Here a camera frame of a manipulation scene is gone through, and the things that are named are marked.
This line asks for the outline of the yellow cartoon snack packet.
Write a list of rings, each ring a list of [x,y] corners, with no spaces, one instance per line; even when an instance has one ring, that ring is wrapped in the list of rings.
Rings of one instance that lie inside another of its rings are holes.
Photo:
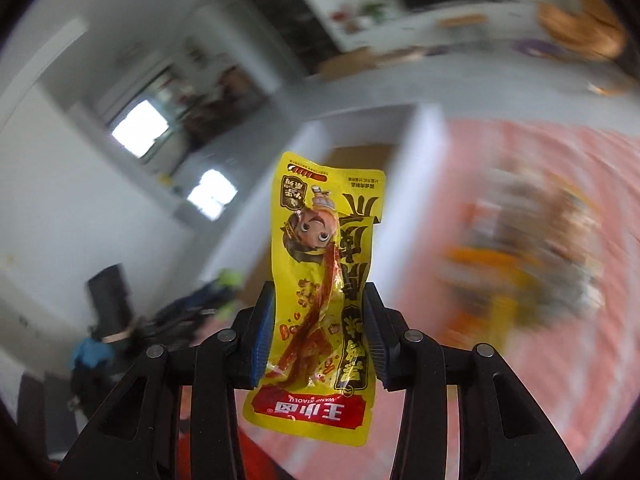
[[[296,165],[280,162],[282,240],[270,244],[274,323],[268,359],[245,400],[248,422],[296,437],[361,446],[375,398],[362,297],[378,218],[337,211],[328,192],[297,209]]]

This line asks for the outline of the gold bag of brown snacks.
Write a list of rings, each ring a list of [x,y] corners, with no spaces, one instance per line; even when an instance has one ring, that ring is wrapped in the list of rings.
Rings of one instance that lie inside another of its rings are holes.
[[[526,165],[489,170],[461,242],[442,255],[439,277],[458,308],[446,344],[503,349],[512,330],[599,310],[599,228],[572,182]]]

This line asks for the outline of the striped orange white tablecloth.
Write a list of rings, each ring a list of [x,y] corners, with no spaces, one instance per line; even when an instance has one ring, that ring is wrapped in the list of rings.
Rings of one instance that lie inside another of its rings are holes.
[[[305,479],[577,479],[639,389],[639,143],[413,130],[390,170],[281,155],[250,423]]]

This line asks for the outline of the white cardboard box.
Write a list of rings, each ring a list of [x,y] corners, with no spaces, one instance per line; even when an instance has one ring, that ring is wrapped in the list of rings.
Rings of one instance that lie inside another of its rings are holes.
[[[428,101],[346,108],[285,136],[250,134],[236,158],[237,191],[198,245],[206,255],[196,281],[209,282],[223,268],[250,275],[270,244],[282,240],[283,223],[271,213],[281,197],[277,169],[287,162],[297,167],[295,208],[316,208],[322,191],[341,214],[378,218],[368,279],[384,304],[397,307],[428,281],[418,249],[448,141],[444,111]]]

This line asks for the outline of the red flower vase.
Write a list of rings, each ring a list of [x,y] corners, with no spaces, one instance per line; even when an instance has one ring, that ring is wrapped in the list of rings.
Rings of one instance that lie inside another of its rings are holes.
[[[354,11],[349,4],[341,4],[337,9],[332,10],[329,13],[329,19],[342,34],[351,35],[358,30],[354,22]]]

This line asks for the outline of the tall black shelf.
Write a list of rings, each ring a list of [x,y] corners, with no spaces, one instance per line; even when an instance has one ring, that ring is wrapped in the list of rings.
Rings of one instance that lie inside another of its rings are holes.
[[[302,63],[306,73],[341,53],[306,0],[250,0]]]

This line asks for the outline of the left green potted plant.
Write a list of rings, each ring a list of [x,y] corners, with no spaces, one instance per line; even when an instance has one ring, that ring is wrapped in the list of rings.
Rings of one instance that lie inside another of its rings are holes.
[[[359,5],[359,14],[367,16],[375,23],[383,23],[386,20],[389,5],[390,0],[362,0]]]

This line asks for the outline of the purple floor mat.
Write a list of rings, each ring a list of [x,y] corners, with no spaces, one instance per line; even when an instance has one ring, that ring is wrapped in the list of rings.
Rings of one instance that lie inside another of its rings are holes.
[[[552,42],[540,39],[522,39],[515,41],[514,50],[531,58],[551,58],[562,60],[566,58],[566,52]]]

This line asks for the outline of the white tv cabinet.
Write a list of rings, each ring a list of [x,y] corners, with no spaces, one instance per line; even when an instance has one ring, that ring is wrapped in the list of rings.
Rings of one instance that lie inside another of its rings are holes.
[[[486,14],[488,24],[458,30],[442,29],[436,25],[442,18],[471,13]],[[546,33],[538,24],[537,5],[531,2],[462,4],[391,18],[381,25],[373,25],[351,35],[342,34],[336,28],[332,35],[337,47],[342,51],[369,47],[376,52],[444,44],[460,46],[484,44],[489,41],[546,38]]]

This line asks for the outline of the small wooden bench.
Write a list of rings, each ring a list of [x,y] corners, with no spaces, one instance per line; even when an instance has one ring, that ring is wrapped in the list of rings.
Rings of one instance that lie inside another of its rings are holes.
[[[452,18],[442,18],[436,22],[438,28],[447,30],[458,30],[469,27],[485,26],[489,22],[488,16],[484,13],[471,13],[453,16]]]

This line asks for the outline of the orange lounge chair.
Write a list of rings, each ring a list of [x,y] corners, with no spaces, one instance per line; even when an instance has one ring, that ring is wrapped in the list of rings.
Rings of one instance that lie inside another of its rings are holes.
[[[562,48],[586,60],[615,60],[628,40],[622,22],[604,0],[579,1],[582,10],[578,13],[538,3],[539,25]]]

